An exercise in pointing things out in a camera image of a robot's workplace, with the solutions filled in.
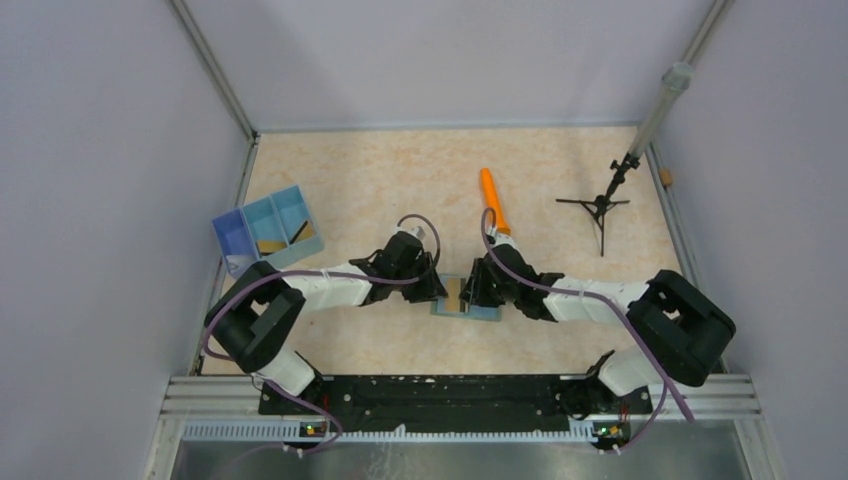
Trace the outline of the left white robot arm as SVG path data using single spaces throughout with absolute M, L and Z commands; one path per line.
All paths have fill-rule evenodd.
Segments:
M 338 307 L 364 307 L 398 292 L 409 303 L 447 295 L 419 236 L 398 230 L 370 256 L 321 270 L 279 270 L 267 261 L 249 266 L 204 320 L 205 339 L 246 374 L 282 389 L 297 413 L 319 404 L 317 371 L 287 344 L 297 319 Z

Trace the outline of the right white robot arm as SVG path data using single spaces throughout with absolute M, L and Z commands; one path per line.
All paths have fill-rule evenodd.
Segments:
M 702 386 L 736 333 L 734 321 L 675 271 L 642 282 L 583 280 L 538 272 L 509 244 L 475 259 L 460 298 L 486 308 L 511 304 L 533 320 L 627 329 L 635 346 L 605 356 L 586 385 L 589 404 L 600 412 L 667 379 Z

